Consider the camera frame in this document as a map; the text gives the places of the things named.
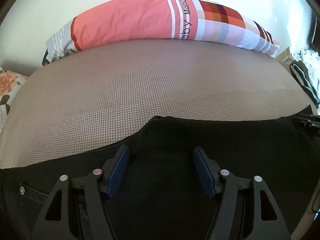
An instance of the screw head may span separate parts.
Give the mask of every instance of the screw head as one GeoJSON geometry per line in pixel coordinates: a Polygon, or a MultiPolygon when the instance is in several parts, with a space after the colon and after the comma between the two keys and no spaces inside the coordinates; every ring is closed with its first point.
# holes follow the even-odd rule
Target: screw head
{"type": "Polygon", "coordinates": [[[257,182],[261,182],[262,178],[260,176],[254,176],[254,180],[257,182]]]}
{"type": "Polygon", "coordinates": [[[220,173],[223,176],[228,176],[230,174],[230,172],[228,170],[221,170],[220,173]]]}
{"type": "Polygon", "coordinates": [[[93,174],[94,175],[100,175],[102,173],[102,170],[101,169],[95,169],[94,171],[93,171],[93,174]]]}
{"type": "Polygon", "coordinates": [[[20,187],[20,194],[21,194],[21,195],[24,194],[24,187],[20,187]]]}
{"type": "Polygon", "coordinates": [[[61,176],[60,176],[60,180],[61,180],[61,181],[65,181],[65,180],[67,180],[67,178],[68,178],[67,175],[61,175],[61,176]]]}

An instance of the black plastic bracket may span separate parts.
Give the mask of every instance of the black plastic bracket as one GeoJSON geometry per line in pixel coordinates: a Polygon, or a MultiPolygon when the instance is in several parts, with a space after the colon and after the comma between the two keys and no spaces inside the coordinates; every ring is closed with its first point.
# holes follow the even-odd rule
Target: black plastic bracket
{"type": "Polygon", "coordinates": [[[205,239],[229,240],[238,196],[244,196],[246,200],[238,239],[291,239],[276,200],[260,176],[245,179],[221,170],[201,147],[193,150],[193,161],[204,192],[213,200],[220,201],[205,239]]]}
{"type": "Polygon", "coordinates": [[[31,239],[77,239],[77,236],[75,236],[77,232],[73,231],[73,229],[78,226],[78,221],[77,225],[73,222],[78,216],[73,216],[70,219],[69,214],[69,212],[76,210],[74,209],[76,208],[75,206],[71,207],[76,202],[71,197],[70,184],[69,177],[65,181],[58,179],[38,216],[31,239]]]}
{"type": "Polygon", "coordinates": [[[113,240],[115,238],[104,213],[99,190],[99,182],[102,180],[103,174],[104,172],[102,171],[101,174],[95,175],[92,171],[86,176],[84,195],[93,239],[113,240]]]}

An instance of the white wall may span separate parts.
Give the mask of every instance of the white wall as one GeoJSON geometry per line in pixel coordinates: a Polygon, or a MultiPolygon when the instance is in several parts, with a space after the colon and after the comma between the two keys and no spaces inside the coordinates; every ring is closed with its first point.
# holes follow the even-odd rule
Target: white wall
{"type": "MultiPolygon", "coordinates": [[[[76,15],[109,0],[17,0],[0,26],[4,68],[31,74],[41,66],[45,41],[76,15]]],[[[306,47],[311,9],[305,0],[210,0],[253,19],[280,42],[280,51],[306,47]]]]}

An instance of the floral fabric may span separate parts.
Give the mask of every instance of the floral fabric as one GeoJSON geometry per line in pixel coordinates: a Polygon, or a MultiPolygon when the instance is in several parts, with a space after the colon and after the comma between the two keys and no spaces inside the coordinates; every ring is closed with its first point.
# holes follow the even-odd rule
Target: floral fabric
{"type": "Polygon", "coordinates": [[[0,68],[0,132],[13,100],[27,79],[26,76],[0,68]]]}

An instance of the plaid pattern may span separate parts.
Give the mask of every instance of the plaid pattern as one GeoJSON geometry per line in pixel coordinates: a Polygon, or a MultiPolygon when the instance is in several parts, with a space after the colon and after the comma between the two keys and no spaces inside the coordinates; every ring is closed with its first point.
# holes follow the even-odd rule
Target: plaid pattern
{"type": "Polygon", "coordinates": [[[279,52],[279,44],[255,21],[220,4],[202,0],[193,2],[199,18],[197,40],[252,49],[273,57],[279,52]]]}

